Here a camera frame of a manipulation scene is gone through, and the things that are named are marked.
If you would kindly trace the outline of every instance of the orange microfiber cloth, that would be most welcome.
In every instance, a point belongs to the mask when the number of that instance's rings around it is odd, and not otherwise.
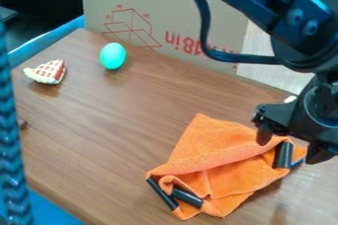
[[[256,130],[197,114],[169,161],[145,177],[155,179],[168,195],[177,186],[203,200],[200,209],[178,200],[173,213],[180,219],[187,220],[201,212],[225,217],[255,190],[290,171],[272,168],[275,147],[286,140],[289,141],[286,137],[273,137],[267,145],[260,146]],[[295,147],[293,161],[304,155],[304,148]]]

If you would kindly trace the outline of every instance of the toy pizza slice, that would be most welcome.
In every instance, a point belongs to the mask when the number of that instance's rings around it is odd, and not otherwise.
[[[56,59],[46,64],[41,64],[37,68],[25,68],[24,73],[27,77],[39,83],[56,85],[61,82],[66,70],[65,61]]]

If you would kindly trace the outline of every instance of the black cylinder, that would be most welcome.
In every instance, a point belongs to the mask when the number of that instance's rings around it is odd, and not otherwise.
[[[180,187],[173,187],[173,191],[171,193],[171,196],[174,198],[180,199],[188,204],[191,204],[192,206],[195,206],[197,208],[201,208],[203,205],[203,200],[193,193],[190,193]]]
[[[281,142],[276,146],[273,168],[287,168],[292,166],[294,146],[290,142]]]
[[[155,192],[163,199],[167,206],[173,211],[178,207],[178,203],[174,198],[165,193],[157,184],[156,180],[152,177],[146,180]]]

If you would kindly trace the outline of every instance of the green ball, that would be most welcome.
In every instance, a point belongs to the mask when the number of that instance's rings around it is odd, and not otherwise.
[[[121,67],[126,59],[126,50],[117,42],[105,45],[100,51],[100,63],[108,70]]]

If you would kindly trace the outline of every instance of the wooden table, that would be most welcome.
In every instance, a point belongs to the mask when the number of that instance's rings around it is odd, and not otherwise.
[[[257,104],[283,93],[127,46],[127,62],[105,71],[104,37],[77,31],[13,71],[30,186],[86,224],[180,224],[144,181],[165,163],[196,113],[251,125]],[[64,59],[58,86],[24,67]],[[337,159],[302,166],[257,191],[224,219],[184,224],[338,224]]]

